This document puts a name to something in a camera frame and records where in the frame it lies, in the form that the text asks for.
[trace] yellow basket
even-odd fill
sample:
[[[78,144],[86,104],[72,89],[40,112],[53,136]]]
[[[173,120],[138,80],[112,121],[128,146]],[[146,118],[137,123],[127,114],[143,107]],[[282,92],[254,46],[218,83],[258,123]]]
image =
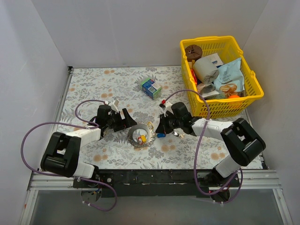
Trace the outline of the yellow basket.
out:
[[[211,118],[236,116],[255,100],[263,97],[263,90],[255,77],[254,71],[250,70],[243,56],[243,51],[232,36],[199,37],[195,39],[182,40],[180,42],[182,53],[181,72],[187,89],[197,91],[185,53],[185,48],[189,45],[200,46],[202,48],[203,56],[218,53],[224,63],[231,62],[240,57],[242,58],[240,70],[245,79],[246,97],[208,100],[207,103],[210,107]],[[199,96],[192,92],[188,92],[188,98],[191,104],[193,116],[207,116],[207,108],[204,102],[200,100]]]

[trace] table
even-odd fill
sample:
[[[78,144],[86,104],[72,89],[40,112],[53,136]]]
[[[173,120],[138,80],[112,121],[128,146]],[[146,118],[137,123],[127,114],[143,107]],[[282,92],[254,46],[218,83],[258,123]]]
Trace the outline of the table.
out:
[[[143,77],[151,77],[162,86],[161,96],[152,100],[144,94],[139,84]],[[74,69],[71,83],[60,117],[60,122],[74,125],[86,125],[74,114],[75,107],[87,99],[113,101],[118,99],[119,110],[127,108],[137,123],[151,121],[155,127],[159,124],[158,106],[162,99],[177,90],[184,89],[180,66],[173,67],[118,67],[118,68],[78,68]],[[171,103],[183,102],[189,108],[187,93],[181,92],[170,99]],[[98,103],[86,103],[79,109],[79,115],[90,120],[97,114]],[[233,121],[240,115],[217,119]],[[77,128],[59,126],[58,131],[70,132]],[[80,158],[101,169],[192,169],[198,137],[185,135],[183,139],[167,135],[156,138],[153,145],[145,148],[134,147],[127,142],[128,129],[110,133],[98,142],[92,142],[82,148]],[[198,169],[212,169],[228,155],[223,141],[204,137],[197,160]],[[247,169],[262,169],[257,157]]]

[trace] tabletop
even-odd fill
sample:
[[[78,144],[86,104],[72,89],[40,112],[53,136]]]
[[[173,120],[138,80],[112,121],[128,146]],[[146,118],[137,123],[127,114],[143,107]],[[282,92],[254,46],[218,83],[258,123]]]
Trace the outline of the tabletop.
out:
[[[150,99],[140,90],[140,82],[150,77],[162,86],[161,96]],[[137,123],[152,122],[156,128],[162,110],[158,106],[162,99],[177,90],[184,89],[181,67],[118,67],[74,69],[60,122],[86,125],[75,117],[76,106],[87,99],[105,101],[119,100],[119,110],[127,108]],[[187,93],[181,92],[169,100],[183,102],[190,110]],[[85,103],[79,115],[90,120],[96,116],[99,103]],[[243,111],[236,117],[220,118],[218,121],[247,119]],[[58,131],[70,132],[77,128],[59,126]],[[81,149],[80,158],[100,169],[192,169],[195,149],[199,137],[184,135],[183,139],[168,134],[156,138],[149,147],[134,148],[127,141],[128,129],[111,132],[100,141],[92,142]],[[199,150],[197,168],[212,169],[229,154],[223,141],[204,137]],[[260,158],[255,158],[247,169],[262,169]]]

